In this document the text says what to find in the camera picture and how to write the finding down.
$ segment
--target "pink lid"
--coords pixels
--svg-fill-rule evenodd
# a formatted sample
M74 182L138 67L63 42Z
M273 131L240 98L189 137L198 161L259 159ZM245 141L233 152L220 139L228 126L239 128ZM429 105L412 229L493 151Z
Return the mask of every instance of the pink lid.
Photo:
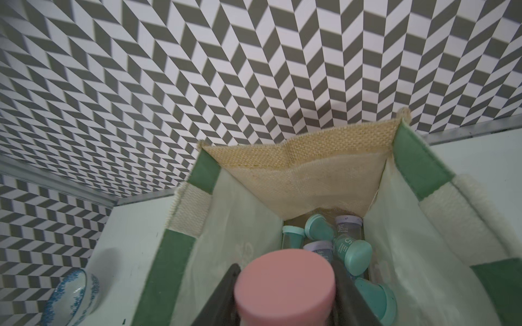
M324 325L335 298L334 270L311 251L270 252L239 274L234 298L247 326Z

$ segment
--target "herringbone pattern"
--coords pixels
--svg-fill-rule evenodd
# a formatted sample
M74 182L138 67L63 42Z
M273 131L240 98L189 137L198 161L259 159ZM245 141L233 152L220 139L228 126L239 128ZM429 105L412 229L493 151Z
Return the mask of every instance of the herringbone pattern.
M111 210L0 175L0 324L36 325L60 278L85 267Z
M522 112L517 0L2 2L0 151L111 194L172 187L198 140Z

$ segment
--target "ceramic bowl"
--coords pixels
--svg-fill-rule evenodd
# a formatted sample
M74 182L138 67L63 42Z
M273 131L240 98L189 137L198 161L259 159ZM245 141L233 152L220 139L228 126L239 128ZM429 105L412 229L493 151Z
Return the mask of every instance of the ceramic bowl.
M54 289L45 305L40 325L79 325L96 308L99 297L98 278L83 269L75 270Z

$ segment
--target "blue floral pattern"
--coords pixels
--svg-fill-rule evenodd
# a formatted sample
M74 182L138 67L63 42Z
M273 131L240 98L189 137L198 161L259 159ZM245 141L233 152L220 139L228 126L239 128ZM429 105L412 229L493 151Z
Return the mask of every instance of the blue floral pattern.
M74 314L76 313L76 310L78 310L78 308L80 307L80 303L84 299L84 295L85 295L85 288L81 289L78 296L76 296L74 298L74 303L70 306L71 315L74 316Z
M80 323L87 317L87 312L91 308L92 304L94 303L94 299L96 298L96 295L100 292L100 282L98 281L98 278L94 275L92 275L92 287L91 287L91 298L89 302L89 306L87 309L85 309L82 313L80 318L74 323L73 326L78 326Z
M55 302L59 301L62 298L62 296L64 295L65 285L67 283L70 283L70 282L76 280L80 276L80 273L82 273L82 270L73 271L72 273L67 275L63 279L63 281L60 282L58 287L56 287L56 290L54 290L53 294L51 295L51 297L49 298L49 300L47 300L47 303L45 304L45 308L44 308L44 311L42 314L42 319L40 321L41 326L50 326L51 325L51 323L54 320L54 316L55 316L54 307L53 307Z

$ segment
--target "black object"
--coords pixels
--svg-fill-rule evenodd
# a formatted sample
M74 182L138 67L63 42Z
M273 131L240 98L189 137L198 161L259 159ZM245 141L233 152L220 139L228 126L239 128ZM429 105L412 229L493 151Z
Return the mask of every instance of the black object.
M334 260L331 265L334 268L336 294L327 325L382 326L348 277L342 262ZM240 272L238 264L230 266L192 326L239 326L234 285Z
M240 318L235 308L234 285L241 268L232 264L221 282L200 311L193 326L239 326Z

